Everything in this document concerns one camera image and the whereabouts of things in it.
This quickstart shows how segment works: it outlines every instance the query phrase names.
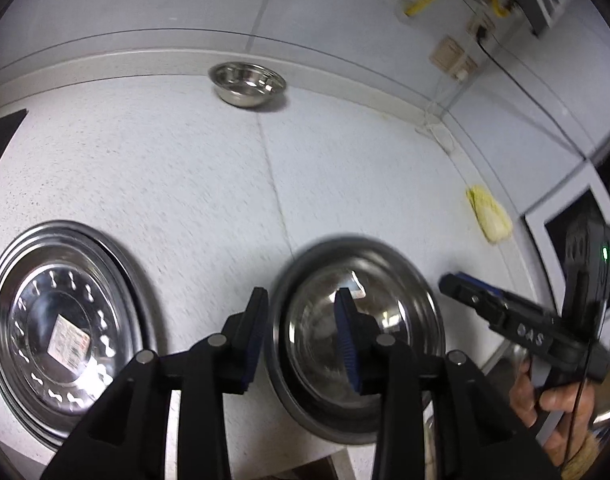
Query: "stainless steel bowl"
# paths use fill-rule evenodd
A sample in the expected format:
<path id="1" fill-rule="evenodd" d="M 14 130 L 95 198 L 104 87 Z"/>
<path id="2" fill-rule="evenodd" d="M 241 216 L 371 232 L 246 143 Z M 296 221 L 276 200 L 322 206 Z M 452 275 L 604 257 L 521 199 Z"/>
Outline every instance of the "stainless steel bowl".
<path id="1" fill-rule="evenodd" d="M 149 307 L 100 233 L 55 221 L 0 257 L 0 391 L 29 432 L 58 447 L 113 377 L 153 348 Z"/>
<path id="2" fill-rule="evenodd" d="M 443 355 L 445 335 L 427 282 L 405 257 L 376 240 L 327 240 L 298 256 L 277 279 L 265 339 L 274 390 L 312 433 L 340 444 L 369 444 L 380 399 L 354 392 L 336 351 L 333 301 L 343 286 L 384 333 L 419 352 Z"/>
<path id="3" fill-rule="evenodd" d="M 219 97 L 240 108 L 265 104 L 287 88 L 285 79 L 273 70 L 239 61 L 213 66 L 209 76 Z"/>

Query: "screw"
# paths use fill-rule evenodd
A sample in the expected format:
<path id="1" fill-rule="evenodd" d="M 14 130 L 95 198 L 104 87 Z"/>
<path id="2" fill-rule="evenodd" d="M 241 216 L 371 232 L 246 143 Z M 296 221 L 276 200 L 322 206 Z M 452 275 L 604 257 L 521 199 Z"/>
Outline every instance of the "screw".
<path id="1" fill-rule="evenodd" d="M 223 346 L 227 342 L 227 338 L 223 334 L 212 334 L 207 338 L 207 344 L 213 347 Z"/>
<path id="2" fill-rule="evenodd" d="M 381 346 L 392 346 L 394 343 L 396 343 L 396 339 L 389 334 L 381 334 L 377 336 L 376 342 Z"/>
<path id="3" fill-rule="evenodd" d="M 454 364 L 461 366 L 467 361 L 467 356 L 460 350 L 452 350 L 447 354 L 447 358 Z"/>
<path id="4" fill-rule="evenodd" d="M 136 354 L 136 361 L 144 365 L 149 363 L 154 358 L 154 352 L 151 350 L 141 350 Z"/>

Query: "white countertop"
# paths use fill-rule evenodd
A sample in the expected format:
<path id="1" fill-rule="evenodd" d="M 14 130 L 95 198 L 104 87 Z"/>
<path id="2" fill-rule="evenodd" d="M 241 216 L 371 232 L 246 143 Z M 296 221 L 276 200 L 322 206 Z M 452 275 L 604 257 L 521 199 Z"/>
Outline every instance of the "white countertop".
<path id="1" fill-rule="evenodd" d="M 521 265 L 479 230 L 465 196 L 479 177 L 463 152 L 448 156 L 371 108 L 291 88 L 279 111 L 239 110 L 203 76 L 87 82 L 4 112 L 23 107 L 29 113 L 0 160 L 0 254 L 50 219 L 105 232 L 144 269 L 168 352 L 220 330 L 253 286 L 269 288 L 294 251 L 331 234 L 384 240 L 434 286 L 464 270 L 531 296 L 517 285 L 529 282 L 517 275 Z M 442 297 L 439 306 L 448 349 L 483 364 L 499 336 L 469 309 Z M 226 396 L 224 406 L 237 479 L 341 449 L 289 417 L 263 364 L 248 393 Z M 52 455 L 1 396 L 0 440 L 42 463 Z"/>

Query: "electrical outlet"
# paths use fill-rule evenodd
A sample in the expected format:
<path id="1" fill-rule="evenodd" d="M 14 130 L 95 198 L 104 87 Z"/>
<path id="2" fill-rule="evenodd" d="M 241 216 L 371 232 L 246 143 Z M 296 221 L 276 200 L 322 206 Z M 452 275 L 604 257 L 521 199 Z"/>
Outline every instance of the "electrical outlet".
<path id="1" fill-rule="evenodd" d="M 468 56 L 466 59 L 462 59 L 464 53 L 463 47 L 454 38 L 446 36 L 436 46 L 429 59 L 443 72 L 462 83 L 467 79 L 469 74 L 478 68 L 476 61 L 471 57 Z"/>
<path id="2" fill-rule="evenodd" d="M 488 37 L 496 30 L 496 25 L 494 25 L 492 19 L 485 12 L 474 14 L 466 25 L 465 30 L 467 30 L 471 37 L 476 38 L 476 31 L 479 30 L 481 25 L 488 30 Z"/>

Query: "metal plate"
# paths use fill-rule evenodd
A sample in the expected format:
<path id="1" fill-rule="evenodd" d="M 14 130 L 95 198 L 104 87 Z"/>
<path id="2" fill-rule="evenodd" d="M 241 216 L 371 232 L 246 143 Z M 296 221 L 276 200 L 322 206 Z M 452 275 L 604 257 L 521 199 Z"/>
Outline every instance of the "metal plate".
<path id="1" fill-rule="evenodd" d="M 384 333 L 419 352 L 445 354 L 443 323 L 418 270 L 391 247 L 363 237 L 322 242 L 300 254 L 271 295 L 267 368 L 281 402 L 304 428 L 341 444 L 375 441 L 378 396 L 361 397 L 336 351 L 333 299 L 347 286 Z"/>
<path id="2" fill-rule="evenodd" d="M 74 222 L 49 222 L 0 257 L 0 391 L 52 448 L 144 347 L 137 306 L 147 306 L 121 272 L 129 266 L 115 263 L 122 254 L 108 252 L 106 238 L 90 234 Z M 149 335 L 146 342 L 151 347 Z"/>

